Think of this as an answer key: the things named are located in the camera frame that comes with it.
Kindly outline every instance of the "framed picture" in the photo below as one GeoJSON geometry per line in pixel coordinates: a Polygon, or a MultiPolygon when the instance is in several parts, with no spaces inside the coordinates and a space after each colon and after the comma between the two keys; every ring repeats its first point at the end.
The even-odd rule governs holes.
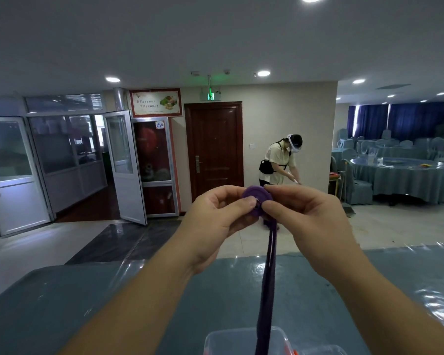
{"type": "Polygon", "coordinates": [[[180,89],[130,91],[134,117],[182,116],[180,89]]]}

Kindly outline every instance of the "hand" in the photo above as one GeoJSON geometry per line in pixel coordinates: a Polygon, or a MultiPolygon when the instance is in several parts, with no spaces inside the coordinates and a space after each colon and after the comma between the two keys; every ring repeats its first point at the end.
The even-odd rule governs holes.
{"type": "Polygon", "coordinates": [[[214,261],[226,238],[255,223],[248,215],[256,205],[255,197],[242,198],[243,187],[225,185],[196,198],[184,216],[171,244],[184,252],[195,274],[214,261]]]}
{"type": "Polygon", "coordinates": [[[369,264],[355,241],[340,201],[333,195],[299,185],[266,185],[275,202],[263,210],[283,224],[314,270],[327,280],[369,264]]]}

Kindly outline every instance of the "purple strap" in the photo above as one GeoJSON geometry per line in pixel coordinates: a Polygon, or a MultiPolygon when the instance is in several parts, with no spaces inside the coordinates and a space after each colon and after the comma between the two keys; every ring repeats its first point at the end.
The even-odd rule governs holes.
{"type": "MultiPolygon", "coordinates": [[[[263,187],[254,185],[248,187],[242,197],[254,196],[257,199],[256,207],[250,212],[254,216],[265,215],[261,203],[273,200],[273,197],[263,187]]],[[[255,355],[267,355],[270,344],[271,318],[273,314],[273,300],[275,297],[275,264],[277,252],[277,227],[276,220],[269,221],[270,238],[266,253],[265,271],[261,283],[260,311],[257,322],[257,347],[255,355]]]]}

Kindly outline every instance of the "left hand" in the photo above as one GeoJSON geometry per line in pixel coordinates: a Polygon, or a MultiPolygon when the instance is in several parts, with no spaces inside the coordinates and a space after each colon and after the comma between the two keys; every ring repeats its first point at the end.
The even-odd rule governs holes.
{"type": "Polygon", "coordinates": [[[183,252],[194,274],[214,261],[226,238],[255,223],[248,215],[256,205],[254,197],[241,198],[245,188],[224,185],[196,198],[170,242],[183,252]]]}

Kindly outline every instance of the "person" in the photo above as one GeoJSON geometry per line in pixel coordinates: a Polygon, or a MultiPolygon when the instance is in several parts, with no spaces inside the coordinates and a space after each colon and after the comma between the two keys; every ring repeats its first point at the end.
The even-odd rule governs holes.
{"type": "Polygon", "coordinates": [[[260,185],[283,184],[284,177],[287,177],[292,182],[301,184],[294,157],[294,154],[299,152],[301,146],[302,137],[299,134],[289,134],[282,140],[273,143],[260,163],[260,185]]]}
{"type": "MultiPolygon", "coordinates": [[[[244,190],[226,185],[197,197],[168,242],[59,354],[154,354],[190,279],[257,220],[248,215],[256,199],[241,199],[244,190]]],[[[444,326],[373,267],[336,197],[299,185],[266,190],[274,201],[262,208],[336,288],[373,355],[444,355],[444,326]]]]}

